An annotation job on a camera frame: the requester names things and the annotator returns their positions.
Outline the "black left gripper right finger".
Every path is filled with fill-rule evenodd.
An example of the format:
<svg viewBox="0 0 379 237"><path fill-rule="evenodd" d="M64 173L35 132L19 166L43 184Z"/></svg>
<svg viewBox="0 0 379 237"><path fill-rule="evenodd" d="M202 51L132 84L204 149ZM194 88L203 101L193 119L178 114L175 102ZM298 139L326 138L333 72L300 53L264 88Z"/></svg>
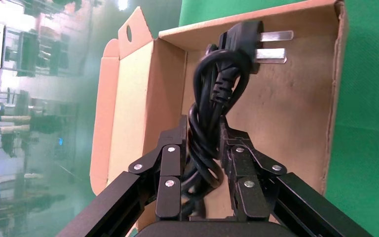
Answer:
<svg viewBox="0 0 379 237"><path fill-rule="evenodd" d="M235 233L248 237L367 237L369 233L309 184L255 149L247 132L220 121Z"/></svg>

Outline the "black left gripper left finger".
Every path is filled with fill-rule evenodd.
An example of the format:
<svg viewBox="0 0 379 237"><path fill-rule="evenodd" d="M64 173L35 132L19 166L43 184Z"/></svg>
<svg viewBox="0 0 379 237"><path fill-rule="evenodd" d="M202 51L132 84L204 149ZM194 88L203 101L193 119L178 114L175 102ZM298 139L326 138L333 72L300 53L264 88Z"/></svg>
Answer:
<svg viewBox="0 0 379 237"><path fill-rule="evenodd" d="M131 163L58 236L124 237L155 200L156 218L180 220L186 141L182 115L177 127L161 132L155 149Z"/></svg>

